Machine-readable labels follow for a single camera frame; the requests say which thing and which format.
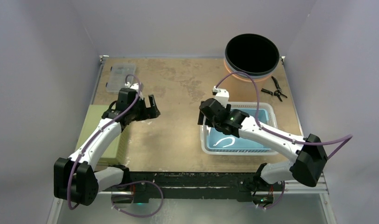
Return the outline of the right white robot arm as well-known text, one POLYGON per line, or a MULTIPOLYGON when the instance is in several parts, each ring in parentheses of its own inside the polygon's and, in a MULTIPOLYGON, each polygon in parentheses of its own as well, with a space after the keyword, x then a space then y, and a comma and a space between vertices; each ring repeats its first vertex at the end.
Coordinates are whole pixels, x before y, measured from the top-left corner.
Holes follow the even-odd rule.
POLYGON ((198 124, 206 124, 225 135, 258 142, 287 158, 286 162, 260 165, 254 185, 265 190, 279 181, 296 180, 315 187, 327 163, 328 156, 320 138, 293 135, 259 122, 255 116, 223 106, 214 98, 201 102, 198 124))

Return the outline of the blue perforated plastic basket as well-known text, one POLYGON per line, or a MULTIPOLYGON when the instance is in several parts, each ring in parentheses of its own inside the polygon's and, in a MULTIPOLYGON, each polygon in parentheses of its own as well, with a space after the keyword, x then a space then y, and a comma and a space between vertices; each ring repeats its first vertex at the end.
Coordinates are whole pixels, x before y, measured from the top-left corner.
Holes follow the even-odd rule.
MULTIPOLYGON (((271 107, 260 107, 258 120, 261 123, 277 127, 276 117, 271 107)), ((215 128, 206 127, 206 146, 211 152, 222 153, 269 153, 272 150, 251 140, 224 135, 215 128)))

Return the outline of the white perforated plastic basket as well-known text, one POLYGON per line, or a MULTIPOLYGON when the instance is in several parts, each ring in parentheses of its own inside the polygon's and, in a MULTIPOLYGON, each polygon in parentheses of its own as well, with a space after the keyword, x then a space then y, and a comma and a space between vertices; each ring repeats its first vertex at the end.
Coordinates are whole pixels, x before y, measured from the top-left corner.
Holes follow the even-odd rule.
MULTIPOLYGON (((258 119, 261 123, 277 128, 277 121, 272 106, 268 103, 260 103, 258 119)), ((215 128, 203 125, 200 127, 200 140, 202 150, 211 155, 250 155, 272 156, 277 152, 266 146, 232 135, 224 135, 215 128)))

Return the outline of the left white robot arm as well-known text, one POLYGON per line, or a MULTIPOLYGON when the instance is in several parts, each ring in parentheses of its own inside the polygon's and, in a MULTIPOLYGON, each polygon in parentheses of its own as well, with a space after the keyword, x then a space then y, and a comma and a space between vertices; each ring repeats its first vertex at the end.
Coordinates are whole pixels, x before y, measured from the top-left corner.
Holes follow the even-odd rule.
POLYGON ((155 119, 160 116, 154 95, 148 96, 150 106, 139 88, 122 88, 117 100, 103 112, 101 120, 91 136, 77 151, 67 158, 58 158, 54 164, 53 193, 56 198, 68 202, 69 208, 88 206, 97 194, 110 187, 127 190, 131 184, 129 169, 124 165, 112 165, 95 171, 99 159, 111 143, 132 122, 155 119))

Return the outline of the green perforated plastic basket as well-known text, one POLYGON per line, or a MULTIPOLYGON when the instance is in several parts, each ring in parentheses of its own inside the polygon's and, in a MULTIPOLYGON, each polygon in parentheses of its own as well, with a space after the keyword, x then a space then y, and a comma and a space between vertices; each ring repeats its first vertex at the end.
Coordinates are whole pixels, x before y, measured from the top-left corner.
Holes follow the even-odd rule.
MULTIPOLYGON (((79 149, 85 141, 92 136, 98 126, 101 116, 108 109, 107 105, 90 105, 83 123, 83 127, 77 141, 76 149, 79 149)), ((126 162, 126 150, 130 135, 130 126, 116 137, 103 153, 97 166, 124 165, 126 162)))

